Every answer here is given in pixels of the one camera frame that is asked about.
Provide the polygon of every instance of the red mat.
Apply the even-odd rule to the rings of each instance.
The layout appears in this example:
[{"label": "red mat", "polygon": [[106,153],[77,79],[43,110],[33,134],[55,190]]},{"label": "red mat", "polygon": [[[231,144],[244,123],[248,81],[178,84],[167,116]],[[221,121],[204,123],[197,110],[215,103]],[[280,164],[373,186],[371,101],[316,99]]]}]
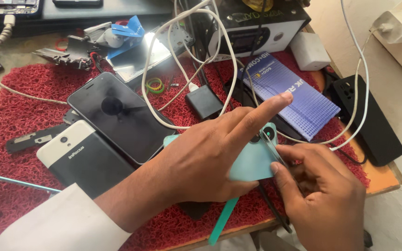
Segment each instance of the red mat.
[{"label": "red mat", "polygon": [[[310,73],[298,69],[291,54],[278,52],[273,55],[307,83],[318,89],[316,81]],[[183,61],[182,63],[188,76],[191,76],[194,73],[191,61]],[[219,62],[218,67],[223,79],[229,79],[232,76],[233,66],[231,61]],[[213,90],[224,102],[226,94],[221,88],[221,83],[214,67],[207,65],[204,70]],[[97,76],[98,73],[97,70],[86,72],[52,64],[36,64],[12,69],[8,75],[4,76],[3,83],[26,94],[65,101],[69,94],[82,86],[88,79]],[[174,67],[174,73],[173,83],[184,83],[184,77],[177,67]],[[162,72],[154,76],[160,77],[167,85],[171,74]],[[199,84],[198,78],[195,78],[193,82]],[[161,95],[149,94],[150,101],[155,107],[160,108],[180,88],[181,86],[172,88],[169,92],[164,92]],[[234,106],[239,106],[239,103],[234,100],[233,103]],[[38,147],[9,155],[4,146],[6,141],[13,137],[63,123],[63,115],[68,109],[67,105],[31,100],[11,94],[6,90],[1,90],[0,175],[42,186],[63,189],[64,187],[36,158],[35,153]],[[162,114],[170,118],[178,126],[190,126],[198,123],[185,104],[184,94],[162,111]],[[338,120],[332,119],[315,138],[331,139],[339,134],[341,129]],[[279,141],[284,142],[285,139],[279,137]],[[335,144],[339,145],[343,142],[344,139],[341,137],[335,141]],[[356,154],[350,145],[346,145],[342,149],[356,158]],[[366,178],[361,166],[352,163],[340,153],[337,154],[356,177],[368,187],[370,180]],[[282,204],[271,186],[266,186],[266,189],[276,207],[279,210],[283,210]],[[47,200],[48,197],[49,195],[43,191],[0,182],[0,234],[7,226]],[[137,230],[121,250],[158,250],[205,237],[213,229],[223,205],[223,203],[213,203],[210,210],[198,221],[190,219],[177,206],[167,208]],[[273,218],[273,216],[265,201],[257,190],[253,190],[248,195],[240,198],[225,229],[256,224],[270,218]]]}]

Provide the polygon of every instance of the black charger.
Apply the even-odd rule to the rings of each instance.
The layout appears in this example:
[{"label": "black charger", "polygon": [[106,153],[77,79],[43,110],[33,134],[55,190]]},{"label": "black charger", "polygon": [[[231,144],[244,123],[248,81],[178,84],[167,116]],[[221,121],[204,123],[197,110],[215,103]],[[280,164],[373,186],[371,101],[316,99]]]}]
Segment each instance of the black charger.
[{"label": "black charger", "polygon": [[217,118],[224,106],[209,85],[189,92],[185,101],[202,121]]}]

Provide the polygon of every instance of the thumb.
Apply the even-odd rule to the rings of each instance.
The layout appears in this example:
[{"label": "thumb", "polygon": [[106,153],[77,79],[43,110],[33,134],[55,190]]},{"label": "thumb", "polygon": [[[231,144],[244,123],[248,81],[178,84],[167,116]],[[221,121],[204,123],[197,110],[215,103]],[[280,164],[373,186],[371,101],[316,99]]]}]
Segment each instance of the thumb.
[{"label": "thumb", "polygon": [[238,198],[247,194],[259,185],[257,180],[255,181],[230,181],[230,197],[229,199]]},{"label": "thumb", "polygon": [[293,203],[294,201],[303,200],[296,182],[284,165],[278,162],[272,162],[271,169],[276,178],[277,186],[282,194],[285,205]]}]

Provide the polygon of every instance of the hand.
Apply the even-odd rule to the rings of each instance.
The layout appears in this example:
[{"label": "hand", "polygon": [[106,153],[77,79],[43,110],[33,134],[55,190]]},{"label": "hand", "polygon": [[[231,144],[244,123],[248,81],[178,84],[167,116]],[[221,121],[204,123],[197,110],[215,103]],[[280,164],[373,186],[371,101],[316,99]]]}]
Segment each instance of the hand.
[{"label": "hand", "polygon": [[258,108],[236,108],[192,126],[156,157],[94,201],[126,231],[172,204],[227,201],[248,193],[258,181],[230,181],[229,171],[244,146],[293,96],[283,93]]},{"label": "hand", "polygon": [[365,187],[324,145],[277,145],[286,161],[300,160],[291,169],[305,192],[303,198],[285,166],[274,162],[272,171],[286,213],[308,251],[360,251],[364,248]]}]

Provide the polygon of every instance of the white sleeve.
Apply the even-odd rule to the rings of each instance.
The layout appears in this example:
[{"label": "white sleeve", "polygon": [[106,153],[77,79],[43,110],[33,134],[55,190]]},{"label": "white sleeve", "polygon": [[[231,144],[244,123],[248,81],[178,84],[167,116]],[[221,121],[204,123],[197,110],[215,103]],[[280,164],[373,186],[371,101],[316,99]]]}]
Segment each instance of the white sleeve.
[{"label": "white sleeve", "polygon": [[130,235],[73,184],[4,230],[0,250],[116,251]]}]

